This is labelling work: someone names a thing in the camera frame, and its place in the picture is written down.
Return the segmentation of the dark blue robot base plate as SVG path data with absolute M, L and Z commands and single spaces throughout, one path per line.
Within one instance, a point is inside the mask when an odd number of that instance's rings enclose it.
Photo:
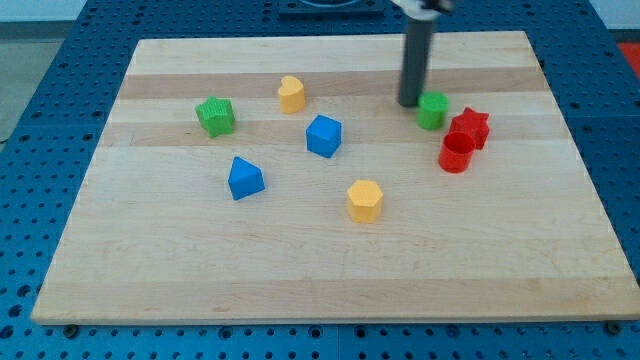
M 281 18 L 294 16 L 383 15 L 386 0 L 277 0 Z

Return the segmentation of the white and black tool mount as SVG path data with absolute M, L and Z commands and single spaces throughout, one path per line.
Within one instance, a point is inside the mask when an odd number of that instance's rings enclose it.
M 392 0 L 392 3 L 414 20 L 435 20 L 455 9 L 455 0 Z

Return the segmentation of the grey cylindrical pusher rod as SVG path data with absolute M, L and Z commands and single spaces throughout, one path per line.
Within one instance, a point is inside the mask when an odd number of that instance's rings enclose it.
M 407 21 L 398 92 L 398 103 L 403 107 L 418 105 L 426 81 L 434 29 L 434 20 L 409 18 Z

